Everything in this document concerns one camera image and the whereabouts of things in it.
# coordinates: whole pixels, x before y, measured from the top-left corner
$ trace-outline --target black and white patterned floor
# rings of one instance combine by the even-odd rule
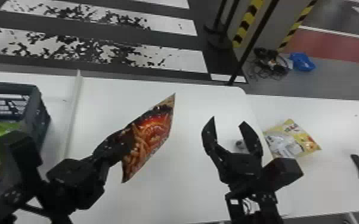
[[[198,0],[0,0],[0,62],[209,80],[234,53],[205,40]]]

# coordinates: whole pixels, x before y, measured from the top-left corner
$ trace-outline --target plastic bag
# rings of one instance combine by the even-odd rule
[[[296,158],[321,150],[320,146],[292,119],[264,132],[273,156]]]
[[[122,160],[122,183],[130,180],[164,144],[171,131],[175,94],[146,111],[122,130],[130,133],[135,145]]]

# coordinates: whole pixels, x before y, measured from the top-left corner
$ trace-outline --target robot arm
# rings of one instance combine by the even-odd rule
[[[202,130],[206,153],[216,165],[219,178],[230,192],[225,195],[233,223],[282,224],[275,191],[299,179],[303,173],[296,160],[276,158],[262,166],[263,149],[256,132],[246,123],[239,126],[249,154],[231,153],[217,141],[214,117]],[[260,211],[249,214],[244,200],[259,204]]]

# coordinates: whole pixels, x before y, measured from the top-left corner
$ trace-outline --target black plastic basket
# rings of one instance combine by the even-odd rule
[[[39,89],[34,85],[0,83],[0,122],[14,121],[19,130],[28,133],[41,149],[50,123]],[[0,194],[10,183],[8,171],[0,165]]]

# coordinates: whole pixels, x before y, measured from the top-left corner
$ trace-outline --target hazard stripe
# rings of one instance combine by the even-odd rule
[[[263,5],[264,0],[252,0],[250,6],[247,8],[245,15],[242,18],[241,25],[238,28],[237,33],[233,39],[233,47],[238,48],[241,46],[243,39],[247,35],[247,30],[255,22],[255,18],[260,8]]]
[[[287,36],[282,41],[281,45],[277,49],[278,52],[282,52],[285,47],[287,46],[288,42],[292,39],[292,36],[295,34],[296,30],[302,25],[302,22],[305,20],[306,16],[312,11],[314,5],[316,4],[317,0],[313,0],[309,3],[309,5],[304,8],[304,10],[299,15],[297,21],[292,25],[291,29],[289,30]]]

